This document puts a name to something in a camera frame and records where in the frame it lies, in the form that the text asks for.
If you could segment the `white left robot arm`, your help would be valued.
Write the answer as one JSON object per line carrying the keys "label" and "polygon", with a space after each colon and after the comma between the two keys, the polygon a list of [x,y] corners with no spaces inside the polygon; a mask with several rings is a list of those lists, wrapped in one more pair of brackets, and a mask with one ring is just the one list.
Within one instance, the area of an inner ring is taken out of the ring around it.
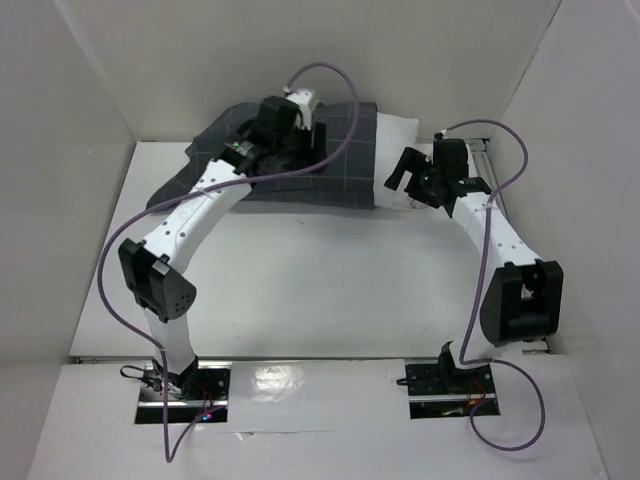
{"label": "white left robot arm", "polygon": [[203,169],[165,223],[141,241],[124,240],[118,256],[127,287],[161,345],[154,367],[163,389],[176,399],[197,387],[198,359],[187,312],[196,288],[184,276],[196,250],[222,217],[249,195],[251,178],[314,165],[326,154],[326,126],[313,119],[319,99],[311,89],[266,97],[254,117],[203,153]]}

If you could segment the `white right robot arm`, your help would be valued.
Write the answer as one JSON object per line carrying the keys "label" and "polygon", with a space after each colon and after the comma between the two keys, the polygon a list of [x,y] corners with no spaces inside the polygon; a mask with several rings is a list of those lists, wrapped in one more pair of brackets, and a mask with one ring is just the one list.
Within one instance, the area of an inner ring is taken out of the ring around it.
{"label": "white right robot arm", "polygon": [[470,176],[463,140],[437,139],[430,156],[405,148],[384,185],[396,191],[404,177],[408,196],[444,209],[481,254],[469,323],[463,337],[446,343],[438,357],[438,384],[457,392],[506,346],[557,332],[564,272],[524,243],[485,180]]}

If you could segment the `aluminium rail frame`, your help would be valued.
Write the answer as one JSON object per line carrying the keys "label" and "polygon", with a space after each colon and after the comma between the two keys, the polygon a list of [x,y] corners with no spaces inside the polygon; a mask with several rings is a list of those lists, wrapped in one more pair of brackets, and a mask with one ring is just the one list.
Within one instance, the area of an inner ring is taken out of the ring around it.
{"label": "aluminium rail frame", "polygon": [[496,176],[496,171],[490,156],[490,141],[486,138],[470,138],[467,143],[477,174],[486,181],[492,190],[495,190],[499,186],[500,181]]}

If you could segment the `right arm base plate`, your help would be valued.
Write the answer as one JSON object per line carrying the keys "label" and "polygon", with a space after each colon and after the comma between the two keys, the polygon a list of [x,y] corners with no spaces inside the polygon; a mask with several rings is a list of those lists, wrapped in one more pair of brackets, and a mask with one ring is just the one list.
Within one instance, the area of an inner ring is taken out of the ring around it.
{"label": "right arm base plate", "polygon": [[500,414],[490,367],[458,369],[446,343],[439,356],[430,360],[409,360],[404,376],[395,381],[406,389],[411,419],[461,418]]}

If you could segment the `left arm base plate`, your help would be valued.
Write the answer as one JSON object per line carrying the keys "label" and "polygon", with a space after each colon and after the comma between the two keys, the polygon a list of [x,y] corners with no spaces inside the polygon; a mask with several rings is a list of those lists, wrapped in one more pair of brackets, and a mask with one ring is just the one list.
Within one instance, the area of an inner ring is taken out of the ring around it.
{"label": "left arm base plate", "polygon": [[[201,423],[226,423],[231,382],[230,362],[201,361],[195,376],[184,391],[171,386],[168,394],[168,423],[188,424],[195,417]],[[163,423],[161,377],[151,364],[143,367],[124,365],[120,376],[139,383],[134,423]]]}

